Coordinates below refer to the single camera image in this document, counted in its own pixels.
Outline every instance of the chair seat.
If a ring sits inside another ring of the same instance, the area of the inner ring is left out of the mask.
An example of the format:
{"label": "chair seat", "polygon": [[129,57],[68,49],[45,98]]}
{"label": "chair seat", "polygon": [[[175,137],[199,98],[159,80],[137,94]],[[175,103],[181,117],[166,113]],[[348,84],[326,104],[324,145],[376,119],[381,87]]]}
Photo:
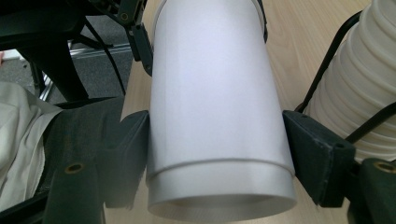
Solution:
{"label": "chair seat", "polygon": [[0,50],[72,39],[85,24],[71,7],[45,7],[0,16]]}

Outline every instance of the gray carpet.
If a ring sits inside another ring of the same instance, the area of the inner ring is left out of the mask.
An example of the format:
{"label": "gray carpet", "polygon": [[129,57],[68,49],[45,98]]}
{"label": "gray carpet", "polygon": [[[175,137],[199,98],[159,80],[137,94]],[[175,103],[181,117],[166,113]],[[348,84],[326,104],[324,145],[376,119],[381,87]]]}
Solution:
{"label": "gray carpet", "polygon": [[[107,16],[87,18],[107,44],[119,45],[128,43],[123,28]],[[94,39],[93,35],[86,28],[81,33]],[[72,49],[87,48],[82,44],[72,46]],[[112,55],[119,68],[123,85],[126,88],[133,61],[132,52],[114,53]],[[90,98],[122,95],[120,84],[107,56],[73,59],[73,62]],[[26,61],[10,60],[3,62],[2,66],[0,66],[0,80],[18,83],[28,91],[34,92],[30,66]],[[49,102],[52,104],[63,103],[65,99],[55,88],[49,96]]]}

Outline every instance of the white cloth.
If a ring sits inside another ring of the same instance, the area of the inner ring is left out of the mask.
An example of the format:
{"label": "white cloth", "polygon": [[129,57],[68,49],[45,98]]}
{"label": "white cloth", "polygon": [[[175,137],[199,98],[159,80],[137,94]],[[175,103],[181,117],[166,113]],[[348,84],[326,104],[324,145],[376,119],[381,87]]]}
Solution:
{"label": "white cloth", "polygon": [[44,169],[42,135],[61,108],[0,82],[0,211],[34,196]]}

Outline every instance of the white ribbed container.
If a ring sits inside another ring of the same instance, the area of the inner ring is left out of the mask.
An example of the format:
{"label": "white ribbed container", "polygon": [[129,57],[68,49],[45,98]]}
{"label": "white ribbed container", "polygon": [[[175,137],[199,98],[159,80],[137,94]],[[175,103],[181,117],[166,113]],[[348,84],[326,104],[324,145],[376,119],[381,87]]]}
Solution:
{"label": "white ribbed container", "polygon": [[155,23],[148,210],[224,222],[295,205],[256,0],[167,0]]}
{"label": "white ribbed container", "polygon": [[[396,102],[396,0],[374,0],[332,59],[305,113],[347,137]],[[356,159],[396,159],[396,118],[355,144]]]}

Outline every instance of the wooden table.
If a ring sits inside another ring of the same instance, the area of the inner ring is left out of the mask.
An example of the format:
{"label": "wooden table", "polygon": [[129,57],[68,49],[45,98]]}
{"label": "wooden table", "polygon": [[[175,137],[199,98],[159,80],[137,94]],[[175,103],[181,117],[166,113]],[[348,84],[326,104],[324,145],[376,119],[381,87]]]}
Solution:
{"label": "wooden table", "polygon": [[[151,30],[152,15],[160,0],[148,0],[144,22]],[[294,109],[318,71],[318,67],[341,24],[365,8],[369,0],[262,0],[268,20],[267,50],[274,72],[282,109]],[[123,116],[149,109],[151,77],[141,63],[134,62],[128,82]],[[325,209],[315,206],[295,179],[298,204],[288,212],[245,222],[263,223],[347,223],[347,206]],[[106,210],[107,223],[184,223],[155,217],[147,210],[148,190],[144,181],[136,195],[134,209]]]}

